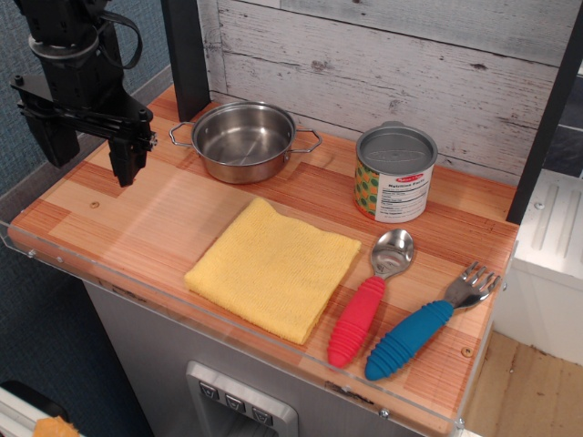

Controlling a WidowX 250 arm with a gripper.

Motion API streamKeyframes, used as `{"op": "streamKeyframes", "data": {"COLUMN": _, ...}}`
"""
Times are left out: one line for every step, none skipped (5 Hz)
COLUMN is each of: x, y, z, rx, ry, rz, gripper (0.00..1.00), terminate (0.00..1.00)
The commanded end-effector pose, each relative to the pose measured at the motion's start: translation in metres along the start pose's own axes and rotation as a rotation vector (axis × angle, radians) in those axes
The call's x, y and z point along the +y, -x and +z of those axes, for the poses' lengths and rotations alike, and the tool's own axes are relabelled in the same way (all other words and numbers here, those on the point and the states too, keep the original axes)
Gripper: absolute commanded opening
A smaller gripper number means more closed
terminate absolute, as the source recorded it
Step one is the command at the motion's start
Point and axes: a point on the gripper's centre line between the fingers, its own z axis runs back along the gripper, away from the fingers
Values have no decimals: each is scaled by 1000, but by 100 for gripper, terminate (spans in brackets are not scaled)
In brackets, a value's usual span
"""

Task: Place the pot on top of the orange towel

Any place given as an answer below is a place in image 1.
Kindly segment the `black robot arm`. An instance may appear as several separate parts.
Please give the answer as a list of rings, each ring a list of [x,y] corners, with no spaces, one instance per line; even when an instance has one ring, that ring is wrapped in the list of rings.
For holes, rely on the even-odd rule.
[[[138,63],[143,44],[123,61],[116,25],[136,31],[104,1],[19,1],[28,44],[40,75],[16,75],[18,107],[48,161],[61,168],[80,151],[78,134],[107,140],[114,176],[132,185],[157,143],[152,112],[127,93],[124,73]]]

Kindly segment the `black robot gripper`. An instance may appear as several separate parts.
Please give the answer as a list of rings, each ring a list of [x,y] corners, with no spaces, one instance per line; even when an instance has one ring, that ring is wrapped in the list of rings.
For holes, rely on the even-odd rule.
[[[61,168],[78,154],[77,131],[108,140],[119,185],[133,184],[156,144],[152,113],[123,88],[122,65],[99,42],[87,46],[29,43],[41,75],[15,75],[10,86],[48,161]]]

